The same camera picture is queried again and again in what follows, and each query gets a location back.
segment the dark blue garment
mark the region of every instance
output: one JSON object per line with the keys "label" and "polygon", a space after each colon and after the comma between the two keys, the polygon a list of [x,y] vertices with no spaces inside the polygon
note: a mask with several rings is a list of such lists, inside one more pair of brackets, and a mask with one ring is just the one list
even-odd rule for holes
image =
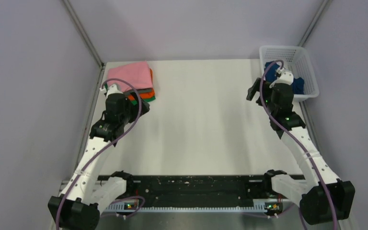
{"label": "dark blue garment", "polygon": [[[264,69],[266,70],[266,68],[270,65],[271,62],[266,62],[266,64],[264,65]],[[276,69],[278,69],[280,66],[278,64],[274,64],[269,71],[266,74],[266,81],[268,82],[274,82],[277,77],[276,77]],[[304,94],[304,79],[302,78],[297,78],[294,79],[293,83],[291,84],[291,86],[293,87],[293,93],[294,94]]]}

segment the plastic basket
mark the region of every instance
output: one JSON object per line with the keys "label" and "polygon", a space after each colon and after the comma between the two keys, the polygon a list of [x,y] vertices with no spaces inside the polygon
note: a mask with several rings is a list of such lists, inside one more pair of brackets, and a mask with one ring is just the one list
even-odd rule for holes
{"label": "plastic basket", "polygon": [[304,79],[305,94],[295,94],[295,102],[302,102],[307,98],[317,97],[320,94],[306,49],[299,46],[261,46],[259,53],[262,75],[266,62],[281,59],[284,63],[287,63],[287,68],[293,73],[295,78]]}

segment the white table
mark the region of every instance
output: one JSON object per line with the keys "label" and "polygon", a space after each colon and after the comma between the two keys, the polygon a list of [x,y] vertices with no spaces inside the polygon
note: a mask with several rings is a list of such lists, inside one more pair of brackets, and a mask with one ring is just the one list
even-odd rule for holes
{"label": "white table", "polygon": [[[108,70],[130,62],[108,62]],[[101,175],[257,175],[269,169],[302,174],[248,88],[258,59],[149,61],[156,100],[111,151]],[[99,94],[92,125],[105,109]],[[294,110],[301,115],[298,103]]]}

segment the gray floor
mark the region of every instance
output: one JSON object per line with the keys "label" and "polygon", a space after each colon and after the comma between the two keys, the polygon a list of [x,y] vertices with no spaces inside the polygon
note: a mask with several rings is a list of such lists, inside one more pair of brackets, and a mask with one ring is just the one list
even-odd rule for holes
{"label": "gray floor", "polygon": [[[311,230],[329,230],[331,224],[309,226]],[[97,230],[300,230],[298,211],[293,208],[279,219],[260,219],[236,213],[139,213],[123,220],[107,217]]]}

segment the folded pink shirt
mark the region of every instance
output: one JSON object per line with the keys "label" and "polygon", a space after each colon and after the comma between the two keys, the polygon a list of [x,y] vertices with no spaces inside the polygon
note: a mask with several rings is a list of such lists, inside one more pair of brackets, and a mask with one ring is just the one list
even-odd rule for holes
{"label": "folded pink shirt", "polygon": [[[149,65],[146,61],[127,64],[110,69],[108,70],[108,79],[109,78],[119,78],[125,80],[138,90],[153,88]],[[114,83],[117,83],[120,86],[120,91],[122,92],[132,89],[128,85],[115,80],[109,81],[108,86]]]}

